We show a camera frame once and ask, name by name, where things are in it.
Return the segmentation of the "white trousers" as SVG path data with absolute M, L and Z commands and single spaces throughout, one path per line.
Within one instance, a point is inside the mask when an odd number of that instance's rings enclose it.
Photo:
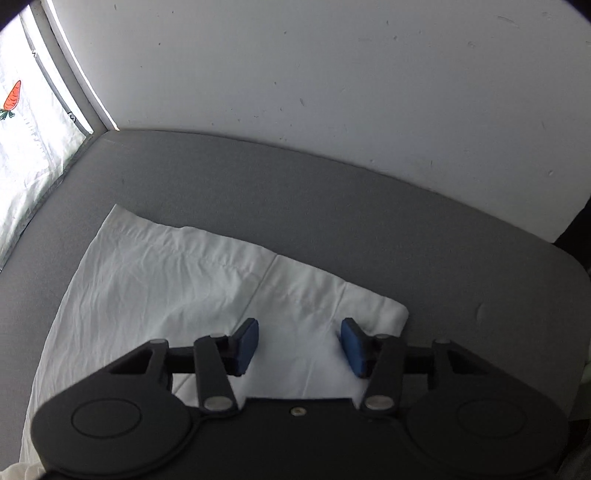
M 401 303 L 245 241 L 172 228 L 114 207 L 85 252 L 43 346 L 28 412 L 143 343 L 191 345 L 259 322 L 249 397 L 359 400 L 366 382 L 339 344 L 342 320 L 400 335 Z

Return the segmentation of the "carrot print curtain sheet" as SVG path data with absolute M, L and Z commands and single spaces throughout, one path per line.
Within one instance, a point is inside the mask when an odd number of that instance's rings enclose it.
M 1 31 L 1 264 L 93 134 L 25 8 Z

